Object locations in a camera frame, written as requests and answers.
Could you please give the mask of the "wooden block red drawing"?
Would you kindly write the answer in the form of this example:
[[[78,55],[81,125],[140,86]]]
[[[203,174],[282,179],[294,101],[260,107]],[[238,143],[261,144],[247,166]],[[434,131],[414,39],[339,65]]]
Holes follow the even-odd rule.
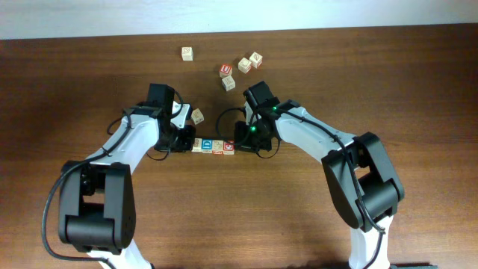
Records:
[[[201,152],[202,151],[202,138],[195,138],[192,145],[192,152]]]

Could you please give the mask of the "blue D wooden block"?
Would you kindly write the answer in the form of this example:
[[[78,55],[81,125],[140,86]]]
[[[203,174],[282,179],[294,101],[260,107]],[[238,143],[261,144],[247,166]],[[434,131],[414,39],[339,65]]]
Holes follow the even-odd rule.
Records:
[[[202,139],[201,151],[202,153],[212,153],[213,140],[212,139]]]

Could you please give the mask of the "red E wooden block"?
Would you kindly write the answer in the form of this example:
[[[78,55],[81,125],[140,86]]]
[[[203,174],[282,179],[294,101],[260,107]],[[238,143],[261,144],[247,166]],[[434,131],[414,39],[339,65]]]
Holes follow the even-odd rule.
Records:
[[[224,155],[234,155],[235,153],[235,146],[231,141],[224,141],[223,142],[223,154]]]

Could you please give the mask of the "wooden block red picture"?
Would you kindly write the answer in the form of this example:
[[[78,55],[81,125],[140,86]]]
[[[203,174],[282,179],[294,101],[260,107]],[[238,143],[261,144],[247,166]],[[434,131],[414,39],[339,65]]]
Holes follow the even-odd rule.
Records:
[[[223,145],[224,142],[222,140],[213,140],[212,141],[212,153],[215,155],[222,155],[223,154]]]

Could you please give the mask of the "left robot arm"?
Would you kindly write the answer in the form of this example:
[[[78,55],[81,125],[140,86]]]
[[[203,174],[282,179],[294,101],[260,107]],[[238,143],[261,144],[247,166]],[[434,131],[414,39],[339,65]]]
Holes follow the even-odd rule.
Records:
[[[192,108],[167,84],[151,84],[146,100],[126,108],[118,129],[83,161],[68,161],[53,189],[59,195],[58,237],[103,268],[152,268],[134,242],[132,174],[148,151],[191,150]]]

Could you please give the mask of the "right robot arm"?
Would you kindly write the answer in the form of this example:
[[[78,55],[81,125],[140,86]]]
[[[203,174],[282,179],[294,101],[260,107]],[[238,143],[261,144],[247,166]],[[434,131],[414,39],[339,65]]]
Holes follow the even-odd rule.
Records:
[[[269,150],[272,139],[299,147],[323,166],[335,210],[349,226],[351,268],[390,268],[388,232],[404,188],[373,133],[341,132],[298,102],[280,102],[261,81],[243,93],[245,121],[235,126],[239,150]]]

